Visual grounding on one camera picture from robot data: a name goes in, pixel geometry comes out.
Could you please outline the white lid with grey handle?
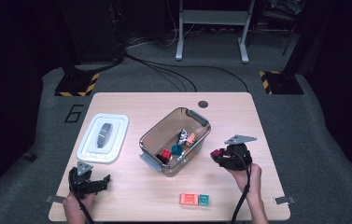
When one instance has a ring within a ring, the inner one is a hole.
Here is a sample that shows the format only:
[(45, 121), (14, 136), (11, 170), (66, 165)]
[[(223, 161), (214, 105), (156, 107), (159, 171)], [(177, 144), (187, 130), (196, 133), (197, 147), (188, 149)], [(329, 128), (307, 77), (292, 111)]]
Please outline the white lid with grey handle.
[(96, 114), (77, 150), (81, 161), (113, 163), (119, 156), (128, 130), (129, 118), (121, 114)]

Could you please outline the person's right hand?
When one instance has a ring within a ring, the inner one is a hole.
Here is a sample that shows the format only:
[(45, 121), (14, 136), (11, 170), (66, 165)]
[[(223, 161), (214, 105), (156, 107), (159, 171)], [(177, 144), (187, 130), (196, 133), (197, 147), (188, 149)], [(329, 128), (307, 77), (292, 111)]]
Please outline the person's right hand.
[(252, 163), (249, 166), (249, 171), (250, 175), (247, 175), (246, 171), (228, 170), (241, 191), (244, 191), (245, 186), (249, 185), (249, 190), (246, 194), (247, 198), (260, 197), (261, 168), (258, 164)]

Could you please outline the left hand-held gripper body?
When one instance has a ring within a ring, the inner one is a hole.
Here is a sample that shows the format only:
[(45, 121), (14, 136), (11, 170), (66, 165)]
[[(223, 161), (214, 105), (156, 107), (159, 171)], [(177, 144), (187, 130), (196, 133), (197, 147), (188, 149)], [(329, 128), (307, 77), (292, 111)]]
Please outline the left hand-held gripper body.
[(83, 199), (87, 194), (94, 193), (96, 186), (103, 185), (102, 181), (90, 181), (91, 175), (92, 166), (81, 161), (70, 170), (68, 175), (69, 188), (77, 198)]

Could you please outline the large pink toy block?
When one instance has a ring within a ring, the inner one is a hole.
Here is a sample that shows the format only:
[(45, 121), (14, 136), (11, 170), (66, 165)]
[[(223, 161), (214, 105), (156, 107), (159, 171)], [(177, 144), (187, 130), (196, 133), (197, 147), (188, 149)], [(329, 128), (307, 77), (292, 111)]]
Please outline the large pink toy block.
[(179, 203), (181, 205), (198, 205), (199, 195), (191, 193), (181, 193), (179, 197)]

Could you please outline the white metal stand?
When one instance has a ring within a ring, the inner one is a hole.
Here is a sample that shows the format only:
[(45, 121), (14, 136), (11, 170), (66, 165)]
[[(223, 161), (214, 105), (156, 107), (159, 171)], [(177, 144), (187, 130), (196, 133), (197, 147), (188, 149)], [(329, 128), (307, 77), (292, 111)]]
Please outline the white metal stand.
[(237, 39), (242, 63), (248, 64), (246, 50), (246, 36), (252, 18), (256, 0), (248, 0), (248, 9), (244, 11), (185, 9), (184, 0), (179, 0), (178, 10), (178, 42), (175, 59), (183, 59), (184, 25), (211, 24), (211, 25), (238, 25), (243, 27), (242, 36)]

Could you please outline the person's left hand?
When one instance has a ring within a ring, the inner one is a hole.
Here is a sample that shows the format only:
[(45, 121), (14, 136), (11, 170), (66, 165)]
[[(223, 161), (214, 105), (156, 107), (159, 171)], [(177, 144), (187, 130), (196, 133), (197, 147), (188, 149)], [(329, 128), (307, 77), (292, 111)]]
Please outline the person's left hand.
[[(94, 194), (88, 194), (80, 201), (85, 205), (90, 213), (92, 211), (92, 204), (94, 201)], [(63, 210), (68, 224), (86, 224), (87, 218), (81, 210), (77, 198), (72, 192), (63, 200)]]

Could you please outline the transparent brown storage box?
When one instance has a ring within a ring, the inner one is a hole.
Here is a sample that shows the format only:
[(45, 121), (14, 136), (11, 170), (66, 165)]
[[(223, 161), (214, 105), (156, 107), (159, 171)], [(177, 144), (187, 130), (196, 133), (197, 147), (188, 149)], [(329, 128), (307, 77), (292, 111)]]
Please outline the transparent brown storage box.
[[(186, 144), (183, 147), (183, 153), (173, 155), (167, 164), (163, 164), (156, 158), (157, 154), (161, 154), (164, 148), (172, 153), (172, 146), (178, 145), (178, 135), (184, 129), (189, 134), (195, 134), (195, 142), (191, 147)], [(139, 140), (139, 146), (142, 149), (140, 158), (153, 170), (173, 177), (178, 174), (201, 150), (204, 139), (211, 132), (210, 122), (200, 115), (197, 111), (186, 107), (178, 107), (171, 113), (160, 120), (149, 131), (147, 131)]]

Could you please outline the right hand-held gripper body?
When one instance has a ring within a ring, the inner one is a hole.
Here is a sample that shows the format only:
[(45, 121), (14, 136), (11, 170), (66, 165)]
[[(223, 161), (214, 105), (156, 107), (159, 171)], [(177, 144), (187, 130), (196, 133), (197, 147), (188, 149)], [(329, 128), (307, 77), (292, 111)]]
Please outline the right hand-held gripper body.
[(225, 141), (226, 152), (223, 153), (224, 168), (244, 171), (252, 163), (252, 157), (246, 143), (256, 141), (256, 137), (236, 134)]

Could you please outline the black base with yellow stripes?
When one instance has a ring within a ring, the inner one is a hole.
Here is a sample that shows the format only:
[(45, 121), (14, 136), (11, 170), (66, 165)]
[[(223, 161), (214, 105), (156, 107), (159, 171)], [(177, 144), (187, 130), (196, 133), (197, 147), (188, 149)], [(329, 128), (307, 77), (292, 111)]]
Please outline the black base with yellow stripes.
[(287, 77), (278, 71), (259, 71), (259, 75), (267, 94), (303, 94), (295, 76)]
[(99, 74), (83, 74), (78, 79), (63, 76), (55, 89), (56, 96), (89, 96), (98, 80)]

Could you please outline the black and white toy figure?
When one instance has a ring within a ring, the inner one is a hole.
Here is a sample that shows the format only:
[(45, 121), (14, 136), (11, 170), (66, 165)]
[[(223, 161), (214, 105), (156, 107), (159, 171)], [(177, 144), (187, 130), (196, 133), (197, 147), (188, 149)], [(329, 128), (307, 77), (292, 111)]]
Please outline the black and white toy figure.
[(179, 145), (182, 145), (188, 140), (188, 138), (189, 138), (189, 133), (186, 130), (182, 129), (178, 135), (177, 143)]

